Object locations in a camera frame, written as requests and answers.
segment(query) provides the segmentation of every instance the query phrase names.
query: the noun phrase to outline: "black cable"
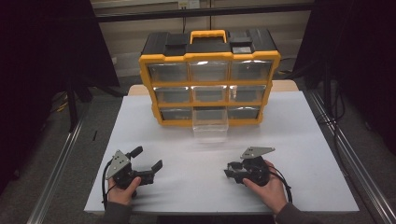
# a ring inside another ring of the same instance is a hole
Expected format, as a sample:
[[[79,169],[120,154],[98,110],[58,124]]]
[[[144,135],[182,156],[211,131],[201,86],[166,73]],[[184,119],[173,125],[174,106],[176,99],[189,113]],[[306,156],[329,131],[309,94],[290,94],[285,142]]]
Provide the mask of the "black cable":
[[[111,164],[111,161],[109,161],[107,164],[106,164],[106,167],[105,167],[105,169],[103,170],[103,175],[102,175],[102,196],[103,196],[103,201],[102,201],[102,203],[103,203],[103,206],[105,207],[105,209],[106,209],[106,207],[107,207],[107,193],[106,193],[106,190],[105,190],[105,178],[106,178],[106,171],[107,171],[107,168],[110,166],[110,164]]]
[[[335,115],[336,117],[337,117],[337,115],[338,115],[337,105],[335,105],[335,114],[334,114],[334,115]],[[334,127],[334,131],[333,131],[333,133],[334,133],[334,135],[333,135],[333,142],[334,142],[335,152],[336,152],[336,154],[337,154],[337,156],[338,156],[338,160],[340,161],[341,167],[342,167],[342,169],[344,170],[345,177],[349,180],[349,182],[351,183],[351,185],[352,185],[352,187],[354,188],[354,190],[356,191],[356,193],[358,193],[359,197],[361,198],[361,201],[363,202],[364,207],[366,208],[366,210],[367,210],[367,212],[369,213],[369,215],[370,215],[371,219],[373,220],[373,222],[374,222],[374,223],[377,223],[376,220],[375,220],[375,218],[374,218],[373,213],[372,213],[372,212],[370,211],[370,209],[368,208],[367,203],[363,200],[363,197],[361,196],[361,193],[358,191],[358,188],[357,188],[355,182],[354,182],[354,181],[352,180],[352,178],[350,177],[349,171],[347,170],[347,168],[346,168],[346,166],[345,166],[345,164],[344,164],[344,162],[343,162],[343,160],[342,160],[341,153],[340,153],[340,149],[339,149],[339,147],[338,147],[338,141],[337,141],[337,136],[338,136],[338,134],[337,134],[337,131],[338,131],[338,124],[337,124],[337,122],[334,122],[334,123],[333,123],[333,127]]]
[[[280,171],[278,169],[276,169],[274,166],[268,166],[268,167],[274,168],[279,173],[279,174],[276,174],[276,173],[274,173],[272,171],[269,171],[269,174],[276,176],[283,183],[283,185],[285,186],[285,189],[286,189],[286,193],[288,194],[288,200],[289,200],[290,203],[293,203],[293,198],[291,196],[291,190],[290,190],[291,186],[289,186],[288,182],[286,182],[285,176],[283,176],[282,173],[280,173]],[[262,174],[265,175],[262,167],[259,167],[259,166],[256,166],[256,165],[244,165],[244,168],[245,169],[247,169],[247,168],[258,169],[258,170],[262,171]]]
[[[114,189],[114,187],[116,187],[116,186],[117,186],[117,185],[111,186],[111,188],[109,188],[109,189],[107,190],[106,195],[107,195],[112,189]]]
[[[58,97],[56,97],[56,99],[52,100],[52,103],[57,102],[59,99],[61,99],[64,95],[66,94],[66,91],[62,92],[61,95],[59,95]]]
[[[290,186],[288,185],[288,183],[286,182],[286,179],[280,177],[278,174],[276,174],[276,173],[274,173],[274,172],[271,172],[271,171],[270,171],[270,174],[276,176],[280,181],[282,181],[283,185],[285,186],[286,193],[288,194],[289,202],[290,202],[290,203],[293,203],[293,198],[291,197],[291,190],[290,190],[291,187],[290,187]]]
[[[295,79],[298,77],[303,77],[306,74],[306,71],[309,71],[310,69],[317,66],[318,64],[319,64],[319,60],[315,59],[315,60],[311,61],[309,64],[306,64],[297,70],[293,70],[291,72],[291,74],[289,74],[288,76],[286,76],[283,79]]]
[[[282,70],[282,71],[277,71],[276,74],[277,75],[288,75],[291,74],[292,71],[291,70]]]
[[[323,120],[324,115],[326,115],[326,112],[323,112],[323,113],[321,113],[321,114],[319,114],[319,115],[317,115],[317,116],[315,117],[315,120],[317,121],[317,123],[319,123],[320,120]]]
[[[187,18],[183,17],[183,34],[186,32]]]
[[[128,93],[125,93],[125,92],[115,91],[115,90],[111,89],[110,87],[105,86],[105,85],[101,84],[100,82],[98,82],[98,81],[96,81],[96,80],[94,80],[94,79],[92,79],[92,78],[90,78],[90,77],[81,76],[80,78],[81,78],[84,82],[86,82],[88,85],[94,86],[94,87],[96,87],[97,89],[99,89],[99,90],[101,90],[101,91],[104,91],[104,92],[106,92],[106,93],[108,93],[108,94],[110,94],[110,95],[112,95],[112,96],[115,96],[115,97],[124,97],[124,96],[128,95]]]
[[[59,105],[58,107],[56,107],[55,109],[52,109],[49,113],[52,114],[56,111],[61,112],[63,109],[65,109],[68,106],[69,102],[65,101],[64,103],[62,103],[61,105]]]
[[[212,0],[209,0],[209,7],[212,8]],[[212,16],[209,16],[209,30],[212,30]]]
[[[341,99],[341,105],[343,107],[343,112],[342,114],[339,116],[338,115],[338,97],[340,97]],[[356,191],[356,193],[359,195],[359,197],[361,198],[361,201],[365,207],[365,209],[367,210],[367,212],[370,215],[370,218],[373,220],[374,223],[377,223],[373,213],[370,211],[370,209],[367,206],[367,203],[363,200],[363,197],[361,196],[361,193],[358,191],[358,188],[355,184],[355,182],[352,180],[349,171],[347,170],[344,161],[342,160],[341,157],[341,153],[340,153],[340,149],[338,147],[338,141],[337,141],[337,136],[338,136],[338,121],[345,115],[346,113],[346,107],[345,107],[345,102],[344,102],[344,98],[343,98],[343,94],[341,93],[341,89],[339,86],[337,86],[336,89],[336,94],[335,94],[335,102],[332,105],[332,107],[334,107],[334,118],[330,119],[328,121],[325,122],[319,122],[318,124],[332,124],[333,125],[333,144],[334,144],[334,148],[335,148],[335,154],[338,157],[339,160],[339,164],[341,166],[341,169],[344,172],[345,178],[347,178],[349,180],[349,182],[351,183],[352,187],[354,188],[354,190]]]
[[[294,58],[294,57],[283,58],[283,59],[280,59],[280,61],[291,60],[291,59],[297,59],[297,58]]]

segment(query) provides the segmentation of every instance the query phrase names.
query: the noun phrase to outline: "human hand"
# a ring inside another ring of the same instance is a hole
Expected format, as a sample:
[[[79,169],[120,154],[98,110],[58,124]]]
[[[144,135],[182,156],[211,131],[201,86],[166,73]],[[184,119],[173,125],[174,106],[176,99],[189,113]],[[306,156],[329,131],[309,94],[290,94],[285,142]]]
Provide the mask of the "human hand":
[[[108,192],[108,201],[112,203],[120,203],[124,205],[128,205],[132,200],[132,194],[137,189],[142,179],[140,177],[136,177],[127,189],[119,189],[117,188],[116,182],[113,177],[108,179],[108,187],[111,188]]]
[[[269,161],[265,161],[265,163],[269,166],[269,170],[276,174],[276,170],[273,168],[274,165]],[[283,183],[276,176],[270,175],[268,184],[263,187],[258,186],[247,178],[244,178],[243,182],[248,188],[260,196],[265,205],[267,205],[274,214],[278,214],[287,204]]]

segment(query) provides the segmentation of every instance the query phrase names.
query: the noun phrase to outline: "transparent drawer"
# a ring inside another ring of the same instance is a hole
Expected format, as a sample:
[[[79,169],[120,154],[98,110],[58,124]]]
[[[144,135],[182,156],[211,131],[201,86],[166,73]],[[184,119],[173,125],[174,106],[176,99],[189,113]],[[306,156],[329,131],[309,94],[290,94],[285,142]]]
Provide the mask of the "transparent drawer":
[[[187,65],[185,63],[151,63],[148,65],[149,75],[153,82],[187,81]]]
[[[265,91],[262,86],[230,86],[230,102],[260,102]]]
[[[256,119],[259,116],[259,106],[229,106],[228,119]]]
[[[199,106],[192,110],[192,129],[199,142],[224,142],[228,116],[224,106]]]
[[[153,89],[158,103],[187,103],[190,101],[188,87],[158,87]]]
[[[272,61],[248,60],[234,61],[231,66],[231,79],[261,80],[268,79]]]
[[[226,86],[193,86],[192,99],[195,102],[224,102]]]
[[[227,78],[227,61],[190,62],[191,80],[222,81]]]
[[[165,107],[160,112],[163,120],[191,119],[190,107]]]

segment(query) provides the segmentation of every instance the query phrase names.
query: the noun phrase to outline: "wall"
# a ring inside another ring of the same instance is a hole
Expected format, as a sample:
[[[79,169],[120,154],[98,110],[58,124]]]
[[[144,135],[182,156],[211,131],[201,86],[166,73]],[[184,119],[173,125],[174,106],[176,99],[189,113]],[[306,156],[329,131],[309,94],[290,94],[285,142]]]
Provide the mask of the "wall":
[[[114,7],[111,0],[91,0],[96,15],[112,13],[134,13],[159,10],[178,9],[178,3],[166,0],[152,0],[143,4],[138,0],[117,1],[124,5],[137,3],[134,6]],[[295,4],[313,2],[313,0],[201,0],[204,7],[247,7],[276,4]],[[309,11],[259,13],[246,15],[196,17],[186,19],[186,32],[191,30],[225,29],[230,31],[246,30],[247,28],[266,27],[270,30],[282,56],[296,57],[304,36]],[[155,21],[120,21],[103,22],[100,24],[110,54],[139,52],[144,47],[147,36],[152,32],[166,31],[173,34],[182,33],[183,19],[163,19]]]

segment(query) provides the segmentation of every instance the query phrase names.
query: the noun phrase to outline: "metal frame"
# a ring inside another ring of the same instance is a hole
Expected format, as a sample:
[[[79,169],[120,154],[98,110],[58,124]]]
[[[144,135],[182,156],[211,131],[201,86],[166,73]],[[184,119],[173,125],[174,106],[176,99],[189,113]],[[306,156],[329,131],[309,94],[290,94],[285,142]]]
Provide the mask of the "metal frame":
[[[96,2],[92,1],[93,9],[97,8],[110,8],[110,7],[134,7],[142,5],[153,5],[153,4],[167,4],[167,3],[178,3],[177,0],[116,0],[107,2]]]
[[[366,168],[361,163],[358,155],[353,149],[352,145],[349,144],[347,138],[344,136],[344,133],[338,127],[336,122],[331,122],[331,118],[326,113],[326,109],[323,107],[323,100],[320,98],[319,94],[316,91],[310,93],[314,103],[319,111],[319,113],[323,114],[325,121],[328,122],[328,128],[332,135],[334,135],[334,130],[336,129],[338,134],[336,136],[337,144],[344,153],[347,161],[352,167],[353,172],[358,177],[361,185],[364,187],[368,196],[370,197],[373,205],[375,206],[377,212],[382,217],[384,223],[396,223],[396,216],[393,212],[392,208],[388,200],[386,199],[384,193],[379,188],[379,186],[375,183],[375,181],[371,178]]]
[[[138,12],[138,13],[124,13],[124,14],[103,14],[96,15],[96,17],[79,17],[79,18],[60,18],[49,19],[52,21],[65,22],[82,22],[82,21],[97,21],[97,22],[114,22],[114,21],[144,21],[144,20],[158,20],[158,19],[173,19],[173,18],[188,18],[188,17],[206,17],[206,16],[224,16],[237,14],[255,14],[255,13],[270,13],[270,12],[291,12],[291,11],[308,11],[317,8],[337,7],[338,1],[328,1],[326,3],[299,3],[299,4],[282,4],[256,7],[209,7],[209,8],[195,8],[186,10],[165,10],[154,12]]]
[[[61,155],[55,163],[55,167],[52,170],[52,173],[49,176],[49,180],[47,181],[46,187],[44,187],[43,192],[38,198],[37,203],[35,204],[35,208],[30,215],[27,224],[36,224],[42,223],[45,215],[50,207],[50,202],[52,200],[53,195],[58,187],[59,181],[61,180],[62,173],[64,172],[64,167],[67,164],[67,160],[70,157],[70,154],[73,150],[74,144],[76,143],[79,135],[79,131],[81,130],[83,120],[86,118],[88,114],[88,110],[90,108],[89,103],[84,104],[81,112],[81,117],[76,125],[76,128],[73,132],[71,132],[64,143],[64,148],[62,149]]]

